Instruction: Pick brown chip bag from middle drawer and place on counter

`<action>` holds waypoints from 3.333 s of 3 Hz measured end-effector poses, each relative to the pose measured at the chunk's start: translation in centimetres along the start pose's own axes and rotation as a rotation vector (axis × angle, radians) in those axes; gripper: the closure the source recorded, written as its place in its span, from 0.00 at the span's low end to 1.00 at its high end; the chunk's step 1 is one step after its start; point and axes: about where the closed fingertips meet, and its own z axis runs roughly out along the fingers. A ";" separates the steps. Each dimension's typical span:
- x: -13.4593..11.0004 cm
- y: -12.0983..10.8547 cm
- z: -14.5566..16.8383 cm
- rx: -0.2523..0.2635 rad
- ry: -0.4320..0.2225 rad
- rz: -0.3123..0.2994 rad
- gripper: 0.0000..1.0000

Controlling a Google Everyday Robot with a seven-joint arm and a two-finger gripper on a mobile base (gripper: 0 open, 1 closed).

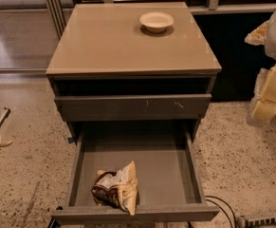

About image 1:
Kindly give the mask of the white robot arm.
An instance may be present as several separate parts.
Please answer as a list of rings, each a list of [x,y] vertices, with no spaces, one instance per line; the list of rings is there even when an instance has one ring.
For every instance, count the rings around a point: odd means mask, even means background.
[[[245,42],[254,46],[263,45],[266,56],[276,61],[276,10],[266,22],[247,35]],[[251,125],[263,125],[275,116],[276,64],[271,69],[262,68],[257,75],[247,122]]]

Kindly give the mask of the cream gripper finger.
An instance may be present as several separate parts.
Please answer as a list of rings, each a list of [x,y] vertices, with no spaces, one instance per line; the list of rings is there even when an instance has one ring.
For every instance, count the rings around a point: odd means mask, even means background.
[[[258,28],[249,33],[245,42],[250,45],[260,46],[266,42],[267,38],[267,21],[261,24]]]
[[[254,126],[268,124],[276,116],[276,64],[261,68],[257,75],[254,96],[250,101],[247,123]]]

